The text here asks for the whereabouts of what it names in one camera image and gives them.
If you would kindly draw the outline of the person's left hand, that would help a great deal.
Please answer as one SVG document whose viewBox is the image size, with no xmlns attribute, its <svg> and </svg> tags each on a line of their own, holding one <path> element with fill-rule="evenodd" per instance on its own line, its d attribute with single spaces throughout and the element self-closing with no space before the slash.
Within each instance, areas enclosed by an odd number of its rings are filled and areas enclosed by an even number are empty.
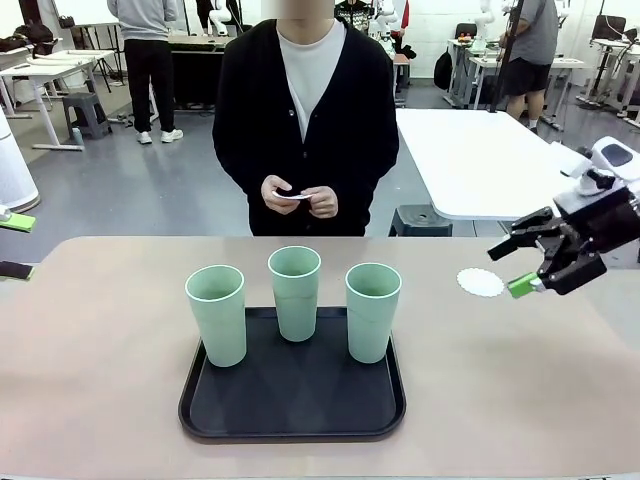
<svg viewBox="0 0 640 480">
<path fill-rule="evenodd" d="M 307 196 L 310 204 L 310 213 L 315 218 L 330 219 L 338 214 L 337 195 L 330 187 L 312 187 L 304 190 L 302 194 Z"/>
</svg>

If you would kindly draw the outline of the person's right hand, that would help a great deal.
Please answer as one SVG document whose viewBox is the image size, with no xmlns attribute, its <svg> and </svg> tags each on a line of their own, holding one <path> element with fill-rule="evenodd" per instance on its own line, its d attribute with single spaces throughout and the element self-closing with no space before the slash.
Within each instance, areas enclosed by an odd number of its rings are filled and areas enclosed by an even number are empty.
<svg viewBox="0 0 640 480">
<path fill-rule="evenodd" d="M 262 199 L 267 208 L 281 215 L 288 215 L 299 206 L 298 200 L 281 198 L 275 195 L 277 189 L 290 191 L 292 186 L 276 175 L 267 176 L 261 186 Z"/>
</svg>

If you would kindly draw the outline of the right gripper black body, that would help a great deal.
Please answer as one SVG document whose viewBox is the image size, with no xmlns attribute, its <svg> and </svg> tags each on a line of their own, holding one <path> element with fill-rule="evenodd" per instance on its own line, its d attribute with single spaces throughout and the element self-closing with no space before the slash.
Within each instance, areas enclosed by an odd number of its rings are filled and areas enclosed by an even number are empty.
<svg viewBox="0 0 640 480">
<path fill-rule="evenodd" d="M 576 197 L 563 207 L 563 218 L 592 250 L 614 250 L 639 238 L 639 213 L 631 192 Z"/>
</svg>

